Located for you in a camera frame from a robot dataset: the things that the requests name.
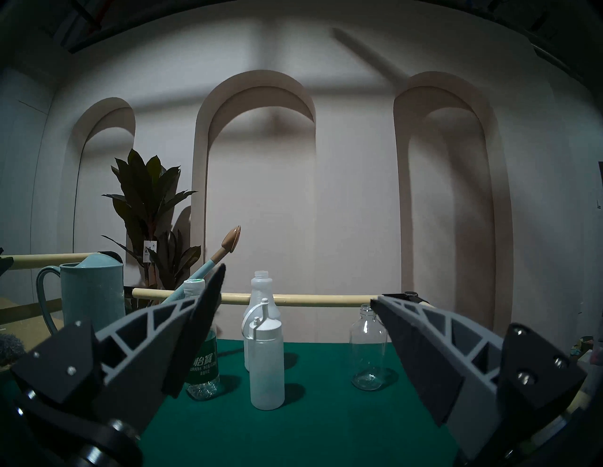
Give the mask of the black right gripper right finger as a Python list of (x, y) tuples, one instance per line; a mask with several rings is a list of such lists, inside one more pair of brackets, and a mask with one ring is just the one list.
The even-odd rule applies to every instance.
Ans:
[(457, 313), (403, 295), (370, 301), (406, 376), (456, 460), (512, 460), (521, 443), (574, 400), (585, 370), (536, 331), (512, 322), (504, 338)]

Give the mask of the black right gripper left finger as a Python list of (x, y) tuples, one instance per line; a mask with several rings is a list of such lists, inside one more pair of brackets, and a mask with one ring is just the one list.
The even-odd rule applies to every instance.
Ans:
[(141, 435), (177, 398), (221, 303), (221, 264), (198, 298), (140, 309), (94, 332), (89, 320), (46, 339), (11, 368), (20, 419), (91, 443), (119, 421)]

